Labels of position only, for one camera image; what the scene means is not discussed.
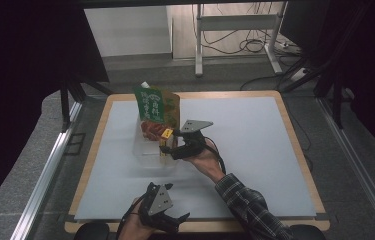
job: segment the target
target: gray carpet floor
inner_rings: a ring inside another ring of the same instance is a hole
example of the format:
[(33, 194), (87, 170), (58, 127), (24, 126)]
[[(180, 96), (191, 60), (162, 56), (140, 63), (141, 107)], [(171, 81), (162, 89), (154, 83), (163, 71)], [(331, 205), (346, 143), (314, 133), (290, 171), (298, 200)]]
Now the gray carpet floor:
[[(132, 87), (143, 81), (171, 91), (237, 91), (269, 90), (276, 88), (277, 78), (265, 57), (245, 59), (206, 59), (204, 76), (194, 76), (191, 60), (148, 62), (104, 59), (109, 83), (104, 86), (116, 93), (131, 93)], [(328, 240), (375, 239), (375, 210), (357, 176), (347, 161), (333, 132), (313, 97), (311, 81), (291, 93), (283, 94), (289, 116), (294, 125), (303, 152), (321, 199), (330, 217), (331, 227), (324, 235)], [(67, 148), (45, 201), (32, 227), (29, 239), (73, 239), (66, 233), (63, 222), (70, 207), (83, 164), (87, 158), (106, 96), (84, 85), (89, 95), (83, 103), (73, 135), (84, 136), (83, 147)], [(60, 94), (56, 92), (43, 101), (42, 115), (21, 153), (17, 163), (0, 188), (0, 239), (9, 239), (23, 212), (30, 194), (40, 176), (61, 128)], [(350, 110), (342, 106), (342, 120), (363, 165), (375, 182), (375, 139)], [(239, 234), (181, 234), (176, 238), (166, 235), (152, 239), (241, 239)]]

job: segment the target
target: person's right hand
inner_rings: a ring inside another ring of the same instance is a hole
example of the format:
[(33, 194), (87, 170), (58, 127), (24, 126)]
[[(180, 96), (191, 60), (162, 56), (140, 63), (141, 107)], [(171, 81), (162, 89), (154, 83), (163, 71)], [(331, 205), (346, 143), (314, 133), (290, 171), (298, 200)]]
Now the person's right hand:
[[(206, 139), (206, 144), (216, 150), (215, 145), (210, 140)], [(217, 157), (208, 149), (204, 149), (199, 155), (183, 160), (192, 163), (197, 170), (209, 177), (214, 183), (225, 176), (219, 166)]]

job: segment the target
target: white panel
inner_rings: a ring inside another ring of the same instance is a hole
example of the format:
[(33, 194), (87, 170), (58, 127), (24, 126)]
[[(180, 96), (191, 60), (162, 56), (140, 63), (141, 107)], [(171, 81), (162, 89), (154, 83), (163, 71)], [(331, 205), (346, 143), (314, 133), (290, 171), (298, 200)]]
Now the white panel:
[[(138, 108), (134, 101), (114, 102), (76, 219), (120, 219), (135, 197), (155, 184), (173, 183), (174, 207), (167, 213), (191, 218), (231, 218), (214, 184), (190, 163), (151, 169), (133, 155)], [(315, 216), (315, 209), (272, 97), (182, 99), (186, 119), (212, 121), (202, 133), (212, 138), (228, 173), (260, 191), (276, 216)]]
[(84, 11), (102, 57), (171, 52), (166, 6)]

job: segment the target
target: person's left hand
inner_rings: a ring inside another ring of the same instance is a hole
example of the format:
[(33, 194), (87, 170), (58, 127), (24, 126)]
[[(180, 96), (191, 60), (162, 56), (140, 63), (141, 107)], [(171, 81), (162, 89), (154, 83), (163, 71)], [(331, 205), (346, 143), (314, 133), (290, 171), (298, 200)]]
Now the person's left hand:
[(146, 240), (156, 230), (141, 223), (140, 216), (138, 215), (140, 204), (141, 202), (135, 206), (131, 214), (128, 216), (118, 240)]

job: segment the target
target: hand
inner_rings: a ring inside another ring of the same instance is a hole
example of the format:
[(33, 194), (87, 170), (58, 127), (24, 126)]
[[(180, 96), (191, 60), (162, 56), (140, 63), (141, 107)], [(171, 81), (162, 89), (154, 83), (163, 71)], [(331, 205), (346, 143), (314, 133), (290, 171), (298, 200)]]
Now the hand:
[[(206, 144), (216, 150), (215, 145), (208, 139)], [(218, 159), (208, 149), (203, 150), (199, 155), (183, 159), (184, 161), (191, 162), (197, 170), (209, 177), (214, 183), (219, 182), (225, 176), (219, 166)]]
[(145, 226), (140, 221), (140, 216), (138, 215), (138, 209), (140, 208), (140, 203), (135, 206), (127, 221), (125, 222), (124, 227), (122, 228), (121, 234), (119, 235), (118, 240), (146, 240), (148, 239), (153, 232), (156, 230), (152, 227)]

